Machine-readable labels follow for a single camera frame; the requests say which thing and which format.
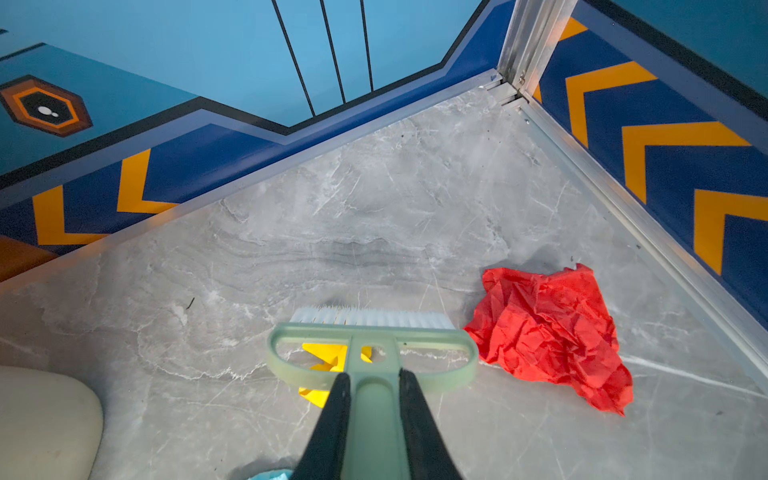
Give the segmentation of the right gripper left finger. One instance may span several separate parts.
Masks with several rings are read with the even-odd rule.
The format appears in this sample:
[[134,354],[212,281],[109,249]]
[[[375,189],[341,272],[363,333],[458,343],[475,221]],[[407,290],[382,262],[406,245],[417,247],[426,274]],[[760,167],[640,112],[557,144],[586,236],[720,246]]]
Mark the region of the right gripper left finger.
[[351,381],[339,373],[290,480],[339,480],[351,409]]

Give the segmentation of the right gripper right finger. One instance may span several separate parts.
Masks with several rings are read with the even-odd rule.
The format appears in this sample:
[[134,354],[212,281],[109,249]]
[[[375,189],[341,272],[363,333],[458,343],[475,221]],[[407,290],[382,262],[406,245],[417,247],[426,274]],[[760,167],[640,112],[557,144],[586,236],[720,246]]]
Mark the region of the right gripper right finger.
[[399,372],[399,405],[410,478],[461,480],[417,377],[406,369]]

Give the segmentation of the small cyan paper scrap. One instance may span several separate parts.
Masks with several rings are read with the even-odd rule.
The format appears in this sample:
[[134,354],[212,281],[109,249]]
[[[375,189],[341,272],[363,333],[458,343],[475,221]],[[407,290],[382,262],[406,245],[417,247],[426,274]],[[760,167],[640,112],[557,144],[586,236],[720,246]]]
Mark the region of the small cyan paper scrap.
[[270,470],[258,473],[248,480],[289,480],[292,474],[291,469]]

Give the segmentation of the green hand brush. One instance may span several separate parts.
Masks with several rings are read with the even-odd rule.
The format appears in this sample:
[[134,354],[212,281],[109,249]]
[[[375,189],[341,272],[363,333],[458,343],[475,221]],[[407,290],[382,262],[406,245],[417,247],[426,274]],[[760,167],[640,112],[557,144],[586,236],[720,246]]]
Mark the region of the green hand brush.
[[[314,371],[282,358],[284,343],[348,347],[343,372]],[[466,364],[436,373],[413,372],[425,397],[469,384],[479,352],[463,330],[443,313],[341,307],[304,307],[274,327],[267,341],[267,365],[280,380],[330,392],[339,373],[351,381],[351,409],[340,479],[411,479],[399,405],[402,350],[445,350],[466,354]]]

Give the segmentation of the yellow paper ball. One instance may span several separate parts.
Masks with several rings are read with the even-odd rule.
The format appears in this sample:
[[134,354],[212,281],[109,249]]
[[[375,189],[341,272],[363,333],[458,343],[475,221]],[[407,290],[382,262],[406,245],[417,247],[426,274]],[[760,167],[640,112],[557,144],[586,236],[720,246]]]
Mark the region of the yellow paper ball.
[[[320,363],[311,367],[311,370],[321,372],[343,372],[346,366],[348,347],[334,344],[307,344],[302,348],[305,352],[320,360]],[[329,396],[325,390],[313,390],[299,388],[299,395],[311,404],[323,408]]]

